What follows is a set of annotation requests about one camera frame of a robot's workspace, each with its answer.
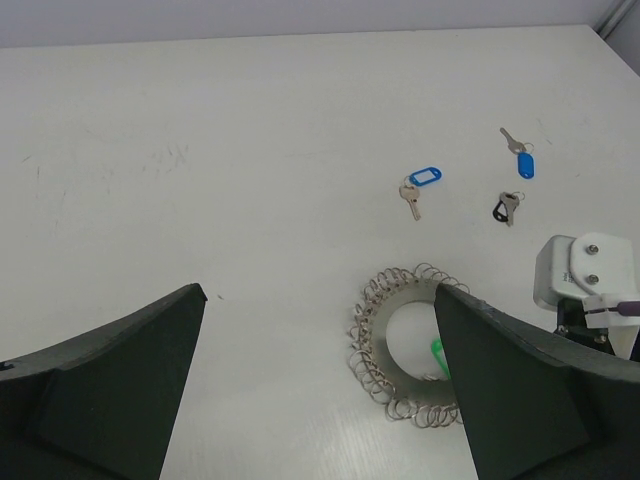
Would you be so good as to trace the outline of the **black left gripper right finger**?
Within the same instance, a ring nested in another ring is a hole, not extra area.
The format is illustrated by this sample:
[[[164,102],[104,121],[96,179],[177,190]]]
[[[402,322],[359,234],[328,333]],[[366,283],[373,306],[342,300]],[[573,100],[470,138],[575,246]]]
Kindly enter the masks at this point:
[[[481,479],[636,479],[639,355],[542,330],[452,286],[435,313]]]

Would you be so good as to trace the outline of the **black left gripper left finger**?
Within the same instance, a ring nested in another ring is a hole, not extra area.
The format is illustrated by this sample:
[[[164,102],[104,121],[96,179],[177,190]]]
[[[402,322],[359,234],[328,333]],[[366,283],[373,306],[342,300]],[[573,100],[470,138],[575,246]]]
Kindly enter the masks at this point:
[[[4,479],[160,477],[207,297],[186,285],[1,364]]]

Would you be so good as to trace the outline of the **metal key organizer ring disc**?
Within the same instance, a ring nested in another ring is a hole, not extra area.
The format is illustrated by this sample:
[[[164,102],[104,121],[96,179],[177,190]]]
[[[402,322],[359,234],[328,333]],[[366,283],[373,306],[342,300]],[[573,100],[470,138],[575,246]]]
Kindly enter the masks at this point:
[[[412,269],[386,268],[363,287],[353,309],[347,364],[371,400],[384,407],[390,421],[407,421],[420,429],[463,423],[451,380],[425,374],[411,376],[393,358],[387,327],[400,308],[422,303],[434,306],[440,285],[469,287],[454,276],[423,262]]]

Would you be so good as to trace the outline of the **silver key black tag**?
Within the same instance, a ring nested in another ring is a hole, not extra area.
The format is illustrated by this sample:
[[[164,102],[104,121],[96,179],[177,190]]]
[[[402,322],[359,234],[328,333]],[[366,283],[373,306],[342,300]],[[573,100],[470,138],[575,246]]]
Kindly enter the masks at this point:
[[[501,192],[498,202],[492,211],[493,218],[500,223],[511,227],[514,224],[516,209],[526,198],[523,192]]]

